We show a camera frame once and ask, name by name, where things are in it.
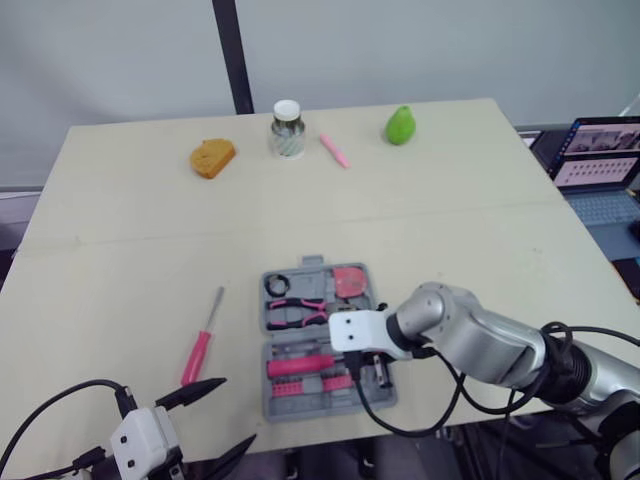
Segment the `pink screwdriver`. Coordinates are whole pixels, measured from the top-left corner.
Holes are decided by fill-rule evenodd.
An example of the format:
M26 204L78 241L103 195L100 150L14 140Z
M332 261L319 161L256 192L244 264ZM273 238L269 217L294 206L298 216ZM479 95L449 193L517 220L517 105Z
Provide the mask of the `pink screwdriver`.
M189 361L182 373L182 380L180 384L184 387L190 383L195 382L200 374L200 368L202 368L202 362L207 355L207 348L209 347L209 340L213 339L213 323L216 317L216 312L222 301L222 295L224 295L224 287L219 287L216 292L216 298L213 301L213 308L211 309L211 315L204 330L200 330L198 333L198 339L196 340L191 355L189 355Z

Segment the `white jar lid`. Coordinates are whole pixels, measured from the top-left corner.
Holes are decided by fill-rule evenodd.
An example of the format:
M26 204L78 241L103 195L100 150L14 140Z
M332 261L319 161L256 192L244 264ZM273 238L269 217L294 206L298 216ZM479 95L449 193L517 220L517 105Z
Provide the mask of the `white jar lid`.
M300 104L295 100L280 100L273 106L273 116L283 122L290 122L300 116Z

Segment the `green pear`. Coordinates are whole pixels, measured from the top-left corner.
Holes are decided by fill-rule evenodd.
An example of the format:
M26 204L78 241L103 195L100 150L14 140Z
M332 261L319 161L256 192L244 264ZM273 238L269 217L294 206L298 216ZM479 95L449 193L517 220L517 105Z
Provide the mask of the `green pear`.
M387 128L385 128L387 138L394 145L407 143L415 131L416 121L407 105L403 105L396 110L396 113L387 122Z

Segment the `laptop keyboard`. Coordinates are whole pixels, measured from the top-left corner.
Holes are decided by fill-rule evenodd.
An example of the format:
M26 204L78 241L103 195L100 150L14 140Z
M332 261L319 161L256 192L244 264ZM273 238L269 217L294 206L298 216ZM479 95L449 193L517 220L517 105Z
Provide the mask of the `laptop keyboard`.
M640 205L625 192L569 196L567 201L587 227L628 223L640 218Z

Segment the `wooden table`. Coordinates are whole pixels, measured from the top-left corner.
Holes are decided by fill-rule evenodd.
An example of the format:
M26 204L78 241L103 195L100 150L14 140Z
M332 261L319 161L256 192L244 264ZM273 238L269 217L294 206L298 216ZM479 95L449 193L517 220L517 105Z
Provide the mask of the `wooden table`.
M218 285L227 292L203 376L229 382L172 412L188 460L254 432L254 452L384 433L364 414L275 425L262 416L260 276L309 254L365 263L390 304L439 280L533 326L561 320L640 336L624 284L495 103L412 108L418 130L402 147L381 138L393 106L304 112L299 161L269 153L269 115L72 128L0 293L3 435L89 378L131 386L140 405L177 388ZM238 154L206 181L187 159L215 137ZM578 337L638 363L631 345ZM453 390L448 373L437 360L392 368L399 401L381 416L404 428L433 423ZM470 388L485 404L506 403L504 389ZM485 418L461 401L450 422ZM34 423L5 476L67 465L106 446L117 423L106 390L76 394Z

